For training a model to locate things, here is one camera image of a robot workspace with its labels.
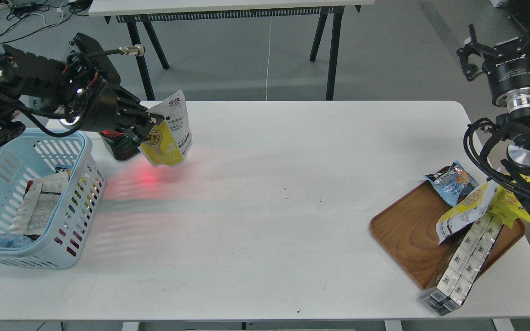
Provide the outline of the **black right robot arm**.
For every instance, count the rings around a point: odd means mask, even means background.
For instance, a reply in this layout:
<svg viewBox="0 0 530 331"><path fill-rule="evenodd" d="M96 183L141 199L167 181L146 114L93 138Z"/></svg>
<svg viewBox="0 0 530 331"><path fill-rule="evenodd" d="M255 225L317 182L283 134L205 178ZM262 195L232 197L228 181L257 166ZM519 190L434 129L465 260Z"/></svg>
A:
<svg viewBox="0 0 530 331"><path fill-rule="evenodd" d="M469 160L511 191L530 215L530 29L495 46L478 42L474 26L456 51L467 81L486 75L492 104L506 111L495 121L470 124L463 137Z"/></svg>

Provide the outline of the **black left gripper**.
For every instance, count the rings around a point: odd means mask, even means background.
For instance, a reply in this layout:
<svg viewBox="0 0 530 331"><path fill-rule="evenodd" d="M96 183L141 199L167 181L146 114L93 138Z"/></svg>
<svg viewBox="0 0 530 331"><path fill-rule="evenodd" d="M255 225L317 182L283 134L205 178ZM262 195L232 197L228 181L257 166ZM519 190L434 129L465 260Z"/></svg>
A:
<svg viewBox="0 0 530 331"><path fill-rule="evenodd" d="M126 88L109 60L110 55L134 55L145 53L141 44L103 50L93 37L78 32L73 38L75 46L66 57L63 75L73 90L67 103L66 114L72 115L67 127L102 132L114 130L127 135L128 144L139 146L147 141L150 145L161 142L160 131L164 121L151 114L147 107Z"/></svg>

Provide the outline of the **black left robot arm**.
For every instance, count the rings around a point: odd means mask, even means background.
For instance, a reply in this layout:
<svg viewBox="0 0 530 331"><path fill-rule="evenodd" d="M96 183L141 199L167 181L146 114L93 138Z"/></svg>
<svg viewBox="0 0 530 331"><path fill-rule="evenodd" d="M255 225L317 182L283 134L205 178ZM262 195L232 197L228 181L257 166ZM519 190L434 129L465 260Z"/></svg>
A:
<svg viewBox="0 0 530 331"><path fill-rule="evenodd" d="M154 114L121 86L110 55L144 54L140 45L103 50L94 38L77 33L64 60L49 59L9 45L0 52L0 147L19 137L23 114L51 137L97 132L124 155L148 140L164 116Z"/></svg>

